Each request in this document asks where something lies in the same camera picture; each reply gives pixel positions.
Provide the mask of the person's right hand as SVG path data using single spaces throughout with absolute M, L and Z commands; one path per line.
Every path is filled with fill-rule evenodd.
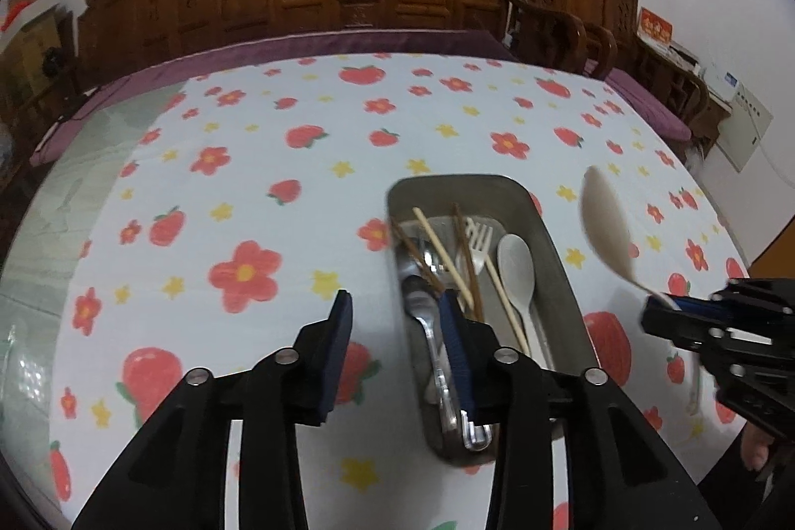
M 749 471 L 760 472 L 768 463 L 774 437 L 751 422 L 746 422 L 741 435 L 741 460 Z

